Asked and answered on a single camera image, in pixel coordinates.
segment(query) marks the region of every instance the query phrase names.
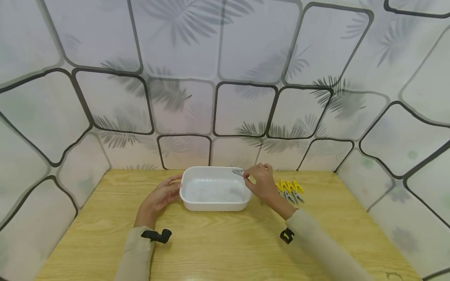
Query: white plastic basin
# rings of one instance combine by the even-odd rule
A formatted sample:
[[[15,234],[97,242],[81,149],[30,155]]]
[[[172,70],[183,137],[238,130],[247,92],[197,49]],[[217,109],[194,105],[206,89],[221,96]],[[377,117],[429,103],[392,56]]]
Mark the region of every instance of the white plastic basin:
[[[240,211],[252,193],[236,167],[190,167],[181,178],[180,197],[190,211]]]

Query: leaf pattern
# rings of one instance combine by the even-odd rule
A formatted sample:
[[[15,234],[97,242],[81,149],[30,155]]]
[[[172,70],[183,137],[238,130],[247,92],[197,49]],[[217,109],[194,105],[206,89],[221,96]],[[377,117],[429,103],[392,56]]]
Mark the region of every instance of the leaf pattern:
[[[165,23],[148,39],[153,40],[165,28],[170,29],[171,42],[199,44],[199,36],[217,34],[215,26],[233,23],[233,18],[254,12],[251,4],[262,0],[227,0],[225,7],[217,0],[146,0],[141,9],[150,17]]]
[[[133,106],[128,106],[124,110],[118,108],[114,111],[115,120],[106,116],[94,116],[94,122],[103,129],[98,130],[98,134],[104,144],[110,148],[124,148],[128,143],[140,143],[134,132],[148,128],[147,112],[140,111]]]
[[[349,118],[354,116],[360,109],[365,108],[364,94],[353,94],[346,91],[351,87],[349,81],[338,77],[318,79],[314,85],[326,87],[333,90],[333,95],[328,105],[328,110],[337,112],[336,118]],[[312,92],[318,99],[318,103],[325,108],[329,100],[329,90],[318,89]]]
[[[129,71],[130,69],[138,69],[139,63],[118,58],[114,61],[105,61],[102,63],[102,66],[116,71]],[[151,77],[151,73],[156,73],[158,76],[172,76],[171,71],[164,67],[154,70],[150,65],[147,65],[146,69],[140,74],[146,81],[146,85],[139,79],[131,76],[111,75],[109,78],[125,85],[125,90],[128,93],[134,94],[139,98],[145,98],[145,87],[148,86],[149,98],[153,104],[162,103],[165,105],[164,109],[171,112],[182,111],[185,101],[192,95],[186,93],[187,89],[181,87],[179,80]]]
[[[295,138],[307,138],[311,136],[314,133],[318,120],[319,118],[317,116],[309,114],[304,119],[298,118],[291,129],[286,128],[285,125],[271,124],[269,135],[272,138],[258,137],[264,134],[267,127],[266,122],[259,122],[257,125],[244,122],[241,127],[236,128],[236,133],[244,135],[244,140],[252,147],[261,147],[261,149],[268,153],[283,152],[286,149],[305,148],[306,142]],[[326,135],[327,130],[325,125],[322,123],[319,124],[317,132]]]
[[[309,45],[301,52],[298,52],[298,45],[295,45],[292,52],[292,58],[289,63],[289,67],[286,73],[286,77],[293,78],[298,73],[301,73],[306,67],[309,67],[309,63],[302,58],[302,55],[312,46]],[[286,59],[288,57],[289,48],[284,49],[281,52],[274,53],[269,56],[265,61],[259,63],[256,67],[247,71],[246,75],[242,77],[242,80],[250,82],[262,82],[262,83],[275,83],[280,79]],[[273,91],[268,87],[242,87],[237,85],[235,87],[237,93],[242,94],[245,99],[257,98],[260,95],[268,94]]]
[[[398,2],[397,7],[401,9],[408,4],[409,0],[399,0]],[[426,10],[431,2],[418,0],[413,10]],[[360,0],[360,4],[364,8],[374,11],[376,15],[382,15],[382,18],[374,20],[367,33],[368,40],[378,45],[378,54],[381,54],[377,67],[385,61],[393,64],[397,57],[400,56],[401,49],[404,45],[407,45],[407,40],[417,27],[419,22],[418,17],[385,13],[383,1]],[[355,13],[352,22],[352,24],[346,26],[346,34],[341,36],[341,38],[350,39],[361,36],[369,23],[369,19],[362,13]]]
[[[188,148],[183,138],[164,136],[159,139],[159,145],[161,146],[161,155],[167,158],[170,154],[178,159],[177,153],[187,152]]]
[[[127,165],[123,167],[122,169],[128,169],[128,170],[154,170],[157,166],[153,164],[137,164],[137,165]]]
[[[228,166],[229,167],[238,167],[241,169],[248,169],[250,167],[252,167],[255,164],[255,161],[250,160],[250,159],[243,159],[243,158],[238,158],[233,160],[233,162],[231,162]]]
[[[156,69],[158,75],[171,76],[170,70],[165,68]],[[180,81],[168,80],[161,78],[153,78],[149,84],[150,98],[153,103],[164,103],[164,109],[177,112],[182,111],[185,101],[192,97],[186,93],[186,88],[181,88]]]

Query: table surface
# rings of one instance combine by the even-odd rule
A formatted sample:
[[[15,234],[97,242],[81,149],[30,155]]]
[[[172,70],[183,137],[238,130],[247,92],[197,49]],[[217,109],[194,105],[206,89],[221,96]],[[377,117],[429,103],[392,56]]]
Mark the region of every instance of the table surface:
[[[105,174],[36,280],[113,280],[142,200],[174,170],[111,170]],[[277,171],[305,190],[302,208],[375,280],[421,280],[341,180],[326,171]],[[167,244],[152,258],[152,280],[329,280],[295,243],[284,222],[252,197],[240,212],[191,212],[170,204],[156,226]]]

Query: finger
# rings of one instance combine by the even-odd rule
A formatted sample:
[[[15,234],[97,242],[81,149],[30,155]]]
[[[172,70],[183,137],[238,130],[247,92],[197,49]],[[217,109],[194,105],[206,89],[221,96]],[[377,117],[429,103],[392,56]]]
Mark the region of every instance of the finger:
[[[242,176],[244,178],[248,178],[251,174],[253,174],[255,172],[255,169],[257,169],[257,168],[258,168],[258,166],[256,166],[256,165],[248,168],[247,170],[244,171]]]
[[[168,177],[167,179],[165,179],[165,180],[162,182],[162,185],[163,185],[163,186],[167,186],[167,185],[169,185],[171,182],[173,182],[174,180],[180,179],[180,178],[182,178],[182,177],[183,177],[182,174],[177,174],[177,175],[175,175],[175,176]]]
[[[171,183],[168,186],[164,187],[167,192],[178,192],[181,188],[181,183]]]
[[[250,181],[249,178],[244,178],[245,186],[250,189],[251,192],[255,189],[255,185]]]
[[[171,194],[169,196],[169,202],[168,203],[171,203],[171,202],[177,200],[179,197],[180,197],[180,194],[178,192],[176,192],[175,194]]]
[[[265,163],[265,164],[264,164],[264,167],[267,168],[267,170],[269,171],[269,173],[272,173],[272,165],[271,165],[271,164]]]

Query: metal clothespin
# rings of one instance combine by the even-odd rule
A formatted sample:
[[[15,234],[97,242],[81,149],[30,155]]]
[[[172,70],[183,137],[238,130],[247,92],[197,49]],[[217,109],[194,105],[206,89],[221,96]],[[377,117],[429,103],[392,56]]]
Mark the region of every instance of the metal clothespin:
[[[295,192],[294,190],[292,190],[292,195],[294,196],[294,198],[297,200],[300,200],[302,203],[305,203],[305,200],[303,200],[303,198],[301,198],[297,192]]]
[[[289,200],[293,203],[293,204],[295,204],[295,201],[294,201],[294,199],[292,199],[292,197],[291,197],[291,195],[285,190],[285,191],[283,191],[284,192],[284,197],[286,198],[286,200],[289,202]]]
[[[244,177],[244,171],[243,169],[233,169],[232,172],[235,173],[238,176]]]
[[[294,186],[292,185],[291,182],[287,182],[287,187],[288,187],[288,188],[287,188],[287,189],[288,189],[288,192],[291,193],[291,194],[293,195],[293,197],[294,197],[295,204],[298,205],[297,197],[294,195],[294,194],[295,194],[295,192],[294,192]]]
[[[305,203],[305,200],[303,200],[303,198],[298,195],[298,192],[303,193],[303,188],[300,186],[300,184],[298,184],[298,182],[294,181],[294,185],[292,186],[292,195],[302,203]]]

